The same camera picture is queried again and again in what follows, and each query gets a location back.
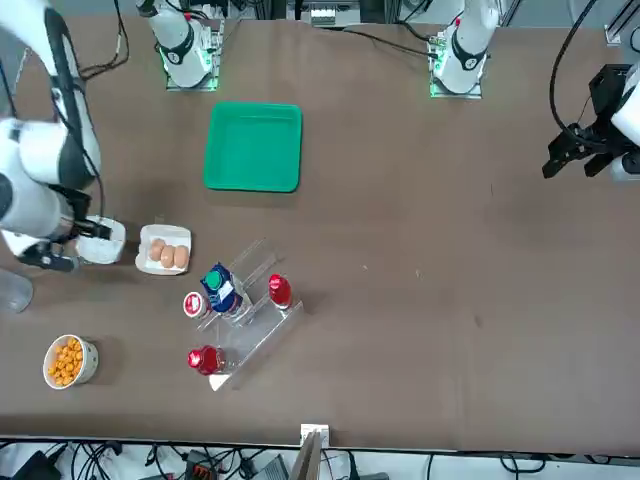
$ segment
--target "brown egg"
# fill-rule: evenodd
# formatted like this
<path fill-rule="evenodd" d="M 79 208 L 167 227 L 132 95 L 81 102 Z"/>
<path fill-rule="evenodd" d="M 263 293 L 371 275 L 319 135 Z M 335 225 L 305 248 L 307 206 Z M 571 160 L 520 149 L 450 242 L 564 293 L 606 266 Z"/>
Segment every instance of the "brown egg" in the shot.
<path fill-rule="evenodd" d="M 171 245 L 167 245 L 162 249 L 162 254 L 160 255 L 160 263 L 164 268 L 173 267 L 173 255 L 175 254 L 175 247 Z"/>
<path fill-rule="evenodd" d="M 173 262 L 178 268 L 184 268 L 189 263 L 189 249 L 184 245 L 176 247 L 176 253 L 173 255 Z"/>
<path fill-rule="evenodd" d="M 156 238 L 153 242 L 151 242 L 151 249 L 149 250 L 149 258 L 154 262 L 160 261 L 160 256 L 162 255 L 162 249 L 166 244 L 164 240 L 161 238 Z"/>

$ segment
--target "floor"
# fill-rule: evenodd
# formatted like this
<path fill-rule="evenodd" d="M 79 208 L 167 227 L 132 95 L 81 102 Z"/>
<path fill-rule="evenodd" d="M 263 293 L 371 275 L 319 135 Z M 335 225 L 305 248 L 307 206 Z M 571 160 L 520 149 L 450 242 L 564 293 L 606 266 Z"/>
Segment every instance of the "floor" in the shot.
<path fill-rule="evenodd" d="M 9 445 L 0 450 L 0 475 L 12 476 L 36 451 L 41 450 L 53 452 L 56 444 L 21 443 Z M 71 461 L 76 445 L 69 445 L 58 459 L 57 468 L 63 473 L 63 479 L 71 477 Z M 158 467 L 153 464 L 145 467 L 145 460 L 149 453 L 148 446 L 126 445 L 122 454 L 118 457 L 112 452 L 105 454 L 101 460 L 101 466 L 109 475 L 111 480 L 137 480 L 158 475 Z M 189 448 L 178 447 L 179 451 L 188 452 Z M 210 448 L 209 452 L 213 456 L 225 449 Z M 250 456 L 256 450 L 244 449 L 243 454 Z M 327 458 L 331 464 L 331 472 L 327 467 L 327 462 L 322 461 L 320 465 L 320 480 L 335 480 L 349 475 L 349 458 L 344 451 L 327 450 Z M 295 462 L 297 452 L 294 450 L 267 450 L 255 458 L 255 467 L 259 471 L 269 463 L 276 455 L 281 454 L 289 472 Z M 400 453 L 377 453 L 377 452 L 355 452 L 354 453 L 358 473 L 360 475 L 384 472 L 391 480 L 426 480 L 429 455 L 427 454 L 400 454 Z M 75 478 L 80 478 L 79 473 L 85 463 L 87 455 L 78 453 L 76 458 Z M 184 463 L 180 457 L 168 447 L 160 447 L 159 461 L 163 472 L 166 474 L 184 472 Z M 540 462 L 519 460 L 520 469 L 535 468 Z M 224 462 L 224 467 L 228 468 L 228 461 Z M 630 466 L 615 465 L 594 465 L 589 463 L 570 462 L 548 462 L 544 470 L 535 475 L 526 475 L 530 480 L 631 480 L 640 477 L 640 469 Z M 222 476 L 222 479 L 231 478 L 229 475 Z M 460 458 L 448 456 L 435 456 L 431 468 L 430 478 L 433 480 L 455 479 L 455 480 L 511 480 L 515 475 L 505 470 L 498 459 L 493 458 Z"/>

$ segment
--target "table surface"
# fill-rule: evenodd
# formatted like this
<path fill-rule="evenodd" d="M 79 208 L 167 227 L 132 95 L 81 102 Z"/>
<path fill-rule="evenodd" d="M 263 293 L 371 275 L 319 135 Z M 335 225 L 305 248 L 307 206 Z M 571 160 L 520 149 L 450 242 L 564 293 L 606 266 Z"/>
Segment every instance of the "table surface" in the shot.
<path fill-rule="evenodd" d="M 113 18 L 69 24 L 81 63 L 110 57 Z M 148 223 L 191 229 L 191 269 L 153 277 L 127 254 L 60 274 L 3 249 L 36 292 L 0 322 L 3 434 L 295 444 L 301 423 L 327 423 L 337 446 L 638 453 L 638 186 L 577 163 L 553 180 L 540 170 L 566 30 L 498 30 L 484 99 L 468 101 L 430 99 L 422 58 L 286 21 L 236 27 L 219 92 L 168 93 L 146 22 L 126 24 L 131 60 L 87 87 L 106 213 L 132 240 Z M 557 85 L 566 122 L 615 57 L 601 31 L 576 35 Z M 18 108 L 50 118 L 48 99 L 31 58 Z M 295 194 L 204 188 L 223 100 L 300 106 Z M 181 300 L 262 237 L 307 315 L 241 388 L 214 393 L 186 365 L 198 337 Z M 94 340 L 101 364 L 58 392 L 42 359 L 65 333 Z"/>

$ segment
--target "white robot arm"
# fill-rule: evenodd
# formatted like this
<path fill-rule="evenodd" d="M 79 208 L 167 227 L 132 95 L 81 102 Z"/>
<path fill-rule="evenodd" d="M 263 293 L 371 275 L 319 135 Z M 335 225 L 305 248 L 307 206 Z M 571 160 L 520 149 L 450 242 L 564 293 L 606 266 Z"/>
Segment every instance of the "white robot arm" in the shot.
<path fill-rule="evenodd" d="M 0 26 L 42 60 L 57 118 L 0 120 L 0 229 L 24 263 L 72 270 L 52 244 L 110 230 L 86 219 L 90 198 L 80 192 L 99 174 L 100 150 L 69 30 L 47 0 L 0 0 Z"/>
<path fill-rule="evenodd" d="M 167 73 L 176 85 L 195 87 L 211 73 L 209 27 L 197 20 L 187 20 L 165 0 L 136 0 L 136 7 L 140 16 L 149 20 Z"/>
<path fill-rule="evenodd" d="M 435 77 L 452 93 L 468 93 L 480 81 L 500 12 L 495 0 L 465 0 L 462 14 L 444 32 L 446 52 Z"/>

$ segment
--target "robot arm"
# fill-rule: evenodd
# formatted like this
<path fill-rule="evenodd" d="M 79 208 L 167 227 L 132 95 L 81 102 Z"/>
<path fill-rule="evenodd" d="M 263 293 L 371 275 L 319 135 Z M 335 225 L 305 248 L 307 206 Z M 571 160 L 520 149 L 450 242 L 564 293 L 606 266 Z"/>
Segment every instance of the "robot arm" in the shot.
<path fill-rule="evenodd" d="M 549 144 L 545 178 L 569 162 L 589 158 L 585 174 L 593 177 L 610 167 L 614 180 L 640 180 L 640 63 L 605 65 L 589 83 L 596 120 L 582 128 L 568 125 Z"/>
<path fill-rule="evenodd" d="M 462 95 L 480 81 L 499 21 L 495 0 L 465 0 L 464 11 L 444 32 L 447 49 L 434 71 L 447 90 Z"/>
<path fill-rule="evenodd" d="M 86 220 L 90 198 L 80 192 L 99 172 L 100 151 L 69 30 L 47 0 L 0 0 L 0 26 L 42 60 L 57 117 L 0 121 L 0 229 L 21 261 L 72 270 L 52 244 L 110 231 Z"/>

